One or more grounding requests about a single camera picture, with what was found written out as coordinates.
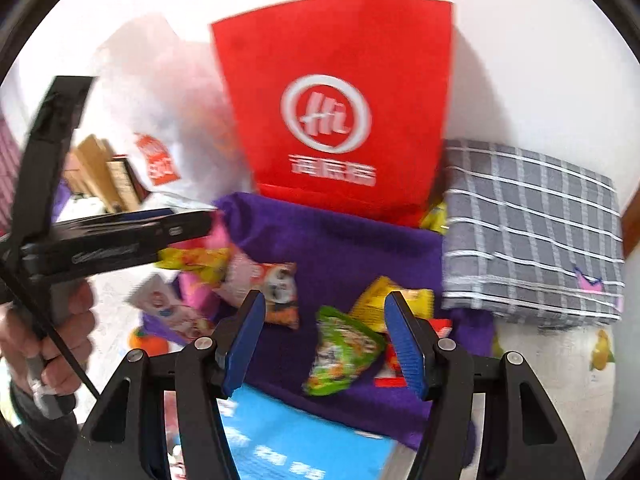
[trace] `plaid storage box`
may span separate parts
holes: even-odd
[[[541,153],[449,140],[443,307],[549,328],[622,312],[611,179]]]

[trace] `silver bolt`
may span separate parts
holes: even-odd
[[[213,345],[213,341],[210,337],[201,337],[196,339],[195,347],[198,350],[206,350],[207,348],[210,348],[211,345]]]
[[[517,352],[509,352],[507,354],[507,361],[512,365],[521,365],[524,362],[524,357]]]
[[[144,354],[145,353],[140,348],[134,348],[133,350],[129,351],[129,353],[127,353],[127,361],[129,361],[130,363],[140,361]]]
[[[456,342],[453,341],[453,339],[444,337],[443,339],[440,339],[438,341],[438,348],[440,348],[440,350],[446,350],[446,351],[455,350]]]

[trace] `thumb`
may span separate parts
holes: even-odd
[[[0,345],[5,344],[28,358],[40,353],[40,342],[35,334],[15,310],[4,306],[0,310]]]

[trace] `transparent plastic bag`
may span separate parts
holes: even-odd
[[[119,145],[148,190],[204,203],[251,190],[208,44],[181,40],[149,14],[120,27],[92,65],[104,111],[126,132]]]

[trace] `blue gripper pad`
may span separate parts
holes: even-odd
[[[222,382],[222,391],[226,396],[230,396],[244,381],[244,375],[249,366],[249,361],[254,355],[255,345],[258,342],[265,316],[266,304],[264,296],[258,294],[249,314],[247,314],[238,331],[235,341],[231,345],[231,349],[226,354],[225,379]]]
[[[385,298],[385,323],[407,386],[424,400],[429,391],[424,376],[424,354],[392,294]]]

